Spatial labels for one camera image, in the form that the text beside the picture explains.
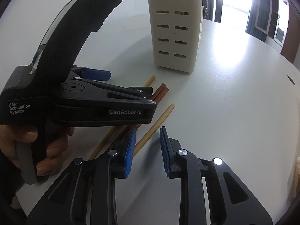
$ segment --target oval slot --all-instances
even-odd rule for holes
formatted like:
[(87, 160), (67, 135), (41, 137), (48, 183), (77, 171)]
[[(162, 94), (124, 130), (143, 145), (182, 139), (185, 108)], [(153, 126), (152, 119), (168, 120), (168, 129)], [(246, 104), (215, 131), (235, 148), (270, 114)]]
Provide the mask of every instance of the oval slot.
[(166, 11), (166, 10), (157, 10), (156, 13), (169, 13), (169, 11)]
[(181, 26), (175, 26), (175, 29), (178, 29), (178, 30), (184, 30), (184, 31), (187, 31), (188, 28), (186, 27), (181, 27)]
[(179, 15), (188, 15), (188, 12), (175, 11), (174, 13)]
[(162, 52), (162, 51), (158, 51), (159, 54), (163, 54), (163, 55), (170, 55), (169, 52)]
[(157, 25), (158, 28), (170, 28), (169, 25)]
[(168, 40), (168, 39), (163, 39), (163, 38), (158, 38), (158, 41), (166, 41), (166, 42), (169, 42), (170, 40)]
[(186, 44), (187, 44), (186, 42), (180, 41), (180, 40), (175, 40), (174, 42), (175, 42), (175, 43), (178, 43), (178, 44), (183, 44), (183, 45), (186, 45)]
[(175, 56), (175, 57), (178, 57), (178, 58), (186, 58), (185, 55), (180, 55), (180, 54), (176, 54), (176, 53), (174, 53), (174, 56)]

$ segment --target silver screw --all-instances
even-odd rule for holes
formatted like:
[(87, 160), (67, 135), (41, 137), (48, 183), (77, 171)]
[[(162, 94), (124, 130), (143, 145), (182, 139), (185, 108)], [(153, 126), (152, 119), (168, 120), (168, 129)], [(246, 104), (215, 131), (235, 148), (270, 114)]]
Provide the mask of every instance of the silver screw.
[(217, 164), (217, 165), (221, 165), (223, 163), (223, 161), (220, 158), (215, 158), (214, 163)]
[(178, 151), (179, 155), (181, 156), (186, 156), (188, 154), (188, 151), (187, 150), (184, 150), (184, 149), (181, 149)]
[(115, 156), (116, 154), (118, 154), (118, 152), (117, 152), (116, 150), (110, 150), (110, 151), (108, 152), (108, 154), (109, 154), (110, 156)]
[(82, 159), (81, 158), (76, 158), (73, 163), (75, 165), (80, 165), (82, 163)]

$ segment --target black sleeve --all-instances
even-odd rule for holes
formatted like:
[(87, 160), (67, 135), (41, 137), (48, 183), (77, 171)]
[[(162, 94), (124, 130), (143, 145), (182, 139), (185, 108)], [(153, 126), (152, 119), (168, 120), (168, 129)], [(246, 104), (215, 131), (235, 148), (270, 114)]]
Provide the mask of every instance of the black sleeve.
[(24, 224), (24, 214), (10, 207), (15, 192), (23, 183), (21, 170), (0, 152), (0, 224)]

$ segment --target human hand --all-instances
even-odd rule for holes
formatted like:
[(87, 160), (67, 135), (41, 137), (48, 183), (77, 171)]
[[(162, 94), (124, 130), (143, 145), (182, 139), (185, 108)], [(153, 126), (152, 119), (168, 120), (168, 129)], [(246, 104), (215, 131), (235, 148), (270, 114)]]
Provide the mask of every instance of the human hand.
[[(37, 164), (37, 175), (45, 176), (57, 172), (62, 166), (62, 153), (68, 148), (68, 135), (73, 135), (74, 128), (63, 127), (58, 137), (48, 145), (47, 158)], [(34, 142), (38, 137), (37, 129), (30, 124), (0, 125), (0, 150), (18, 168), (19, 160), (15, 141)]]

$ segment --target white plastic basket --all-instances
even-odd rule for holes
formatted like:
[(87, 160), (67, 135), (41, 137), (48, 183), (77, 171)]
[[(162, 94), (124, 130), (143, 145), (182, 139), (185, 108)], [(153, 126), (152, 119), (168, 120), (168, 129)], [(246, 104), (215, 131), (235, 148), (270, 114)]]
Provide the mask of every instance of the white plastic basket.
[(154, 63), (191, 73), (201, 28), (202, 0), (148, 0)]

